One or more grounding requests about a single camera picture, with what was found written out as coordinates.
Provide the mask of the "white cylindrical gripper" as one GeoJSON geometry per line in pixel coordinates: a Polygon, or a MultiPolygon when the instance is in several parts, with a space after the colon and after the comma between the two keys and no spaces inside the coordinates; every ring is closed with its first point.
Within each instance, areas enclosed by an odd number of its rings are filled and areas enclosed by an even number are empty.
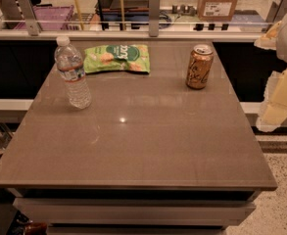
{"type": "MultiPolygon", "coordinates": [[[[277,57],[287,63],[287,14],[259,37],[254,46],[264,50],[276,50],[277,57]]],[[[271,132],[287,118],[287,69],[273,71],[267,80],[263,101],[258,112],[256,127],[271,132]]]]}

